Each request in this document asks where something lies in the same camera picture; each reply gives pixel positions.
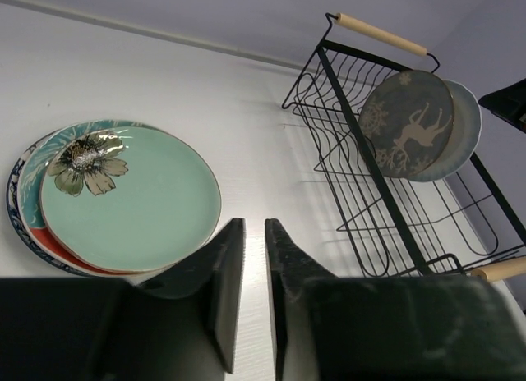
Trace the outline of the mint green flower plate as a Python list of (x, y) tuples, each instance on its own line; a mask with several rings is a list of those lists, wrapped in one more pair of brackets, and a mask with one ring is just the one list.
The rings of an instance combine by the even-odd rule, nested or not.
[(221, 194), (205, 160), (177, 137), (120, 126), (73, 140), (49, 163), (40, 208), (75, 257), (112, 272), (165, 268), (214, 232)]

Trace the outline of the blue floral white plate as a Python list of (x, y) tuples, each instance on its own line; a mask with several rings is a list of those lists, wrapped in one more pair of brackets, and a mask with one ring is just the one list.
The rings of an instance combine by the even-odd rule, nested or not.
[(53, 135), (53, 132), (49, 132), (47, 135), (35, 141), (18, 158), (13, 168), (11, 169), (9, 178), (7, 179), (7, 187), (6, 187), (7, 215), (9, 217), (9, 220), (11, 222), (11, 225), (15, 233), (20, 237), (21, 241), (34, 255), (38, 256), (41, 260), (53, 266), (54, 268), (60, 269), (66, 273), (73, 274), (79, 277), (89, 277), (90, 276), (89, 273), (83, 272), (79, 268), (75, 268), (73, 266), (67, 265), (66, 263), (54, 258), (52, 255), (49, 255), (44, 250), (42, 250), (30, 238), (28, 231), (25, 229), (22, 223), (21, 212), (19, 210), (18, 200), (17, 200), (18, 180), (21, 175), (21, 170), (25, 166), (25, 163), (27, 162), (29, 156), (31, 156), (33, 152), (36, 151), (36, 149), (39, 146), (41, 146), (51, 135)]

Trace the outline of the dark grey green plate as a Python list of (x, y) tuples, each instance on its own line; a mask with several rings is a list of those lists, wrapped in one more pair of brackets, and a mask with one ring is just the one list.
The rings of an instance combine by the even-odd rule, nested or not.
[(454, 102), (440, 77), (402, 71), (371, 92), (358, 125), (381, 174), (410, 178), (444, 151), (454, 127)]

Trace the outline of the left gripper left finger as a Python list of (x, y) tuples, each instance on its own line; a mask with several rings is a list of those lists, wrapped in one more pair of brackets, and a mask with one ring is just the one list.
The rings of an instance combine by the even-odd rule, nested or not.
[(4, 278), (4, 380), (221, 380), (233, 371), (245, 222), (139, 284)]

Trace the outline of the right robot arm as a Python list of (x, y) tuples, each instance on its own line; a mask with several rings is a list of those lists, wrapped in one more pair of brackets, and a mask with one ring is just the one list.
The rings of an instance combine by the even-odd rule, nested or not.
[(526, 79), (482, 96), (478, 104), (512, 127), (525, 132)]

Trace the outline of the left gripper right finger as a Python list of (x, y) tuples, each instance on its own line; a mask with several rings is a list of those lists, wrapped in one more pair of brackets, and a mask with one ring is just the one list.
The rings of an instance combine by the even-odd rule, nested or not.
[(265, 222), (278, 380), (522, 380), (525, 341), (489, 283), (340, 278)]

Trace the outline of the white grey bowl plate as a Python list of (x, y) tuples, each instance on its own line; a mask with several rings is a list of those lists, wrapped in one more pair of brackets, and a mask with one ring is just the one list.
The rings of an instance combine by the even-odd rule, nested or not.
[(441, 156), (410, 181), (438, 181), (453, 175), (469, 161), (477, 148), (482, 133), (482, 113), (471, 90), (464, 85), (444, 80), (454, 102), (454, 127)]

